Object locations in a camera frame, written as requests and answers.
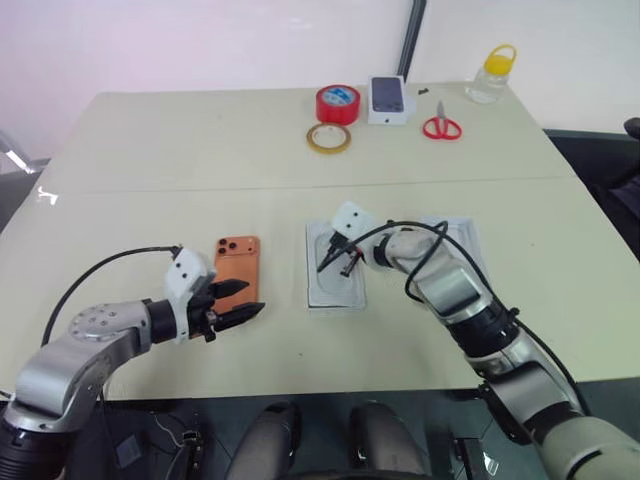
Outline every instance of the white wall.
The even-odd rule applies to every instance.
[[[622,131],[640,115],[639,3],[430,0],[410,80],[470,78],[494,45],[512,41],[513,87],[542,126]],[[410,6],[0,0],[0,129],[46,157],[101,91],[364,83],[394,73]]]

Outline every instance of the scissors blade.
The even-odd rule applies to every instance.
[[[444,114],[444,105],[442,104],[442,101],[438,102],[438,117],[443,120],[447,119],[446,115]]]

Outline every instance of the red tape roll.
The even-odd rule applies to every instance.
[[[316,116],[323,123],[349,125],[358,119],[360,92],[348,85],[329,85],[316,93]]]

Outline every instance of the scissors handle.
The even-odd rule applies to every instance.
[[[448,118],[432,117],[424,122],[422,133],[435,140],[456,140],[462,135],[462,128]]]

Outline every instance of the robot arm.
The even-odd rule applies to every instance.
[[[121,365],[152,344],[204,336],[253,318],[263,303],[218,315],[216,298],[248,286],[211,283],[215,269],[182,249],[165,276],[166,300],[100,304],[79,313],[67,331],[41,348],[21,370],[0,420],[0,479],[54,479],[60,474],[96,397]]]
[[[413,296],[449,330],[484,378],[480,392],[502,430],[517,443],[534,443],[551,478],[638,478],[640,444],[585,416],[566,377],[520,328],[517,310],[502,305],[481,272],[448,248],[434,249],[438,235],[433,232],[374,228],[378,225],[357,205],[342,205],[332,222],[334,247],[319,270],[343,250],[375,270],[413,275]],[[372,230],[379,232],[353,244]]]

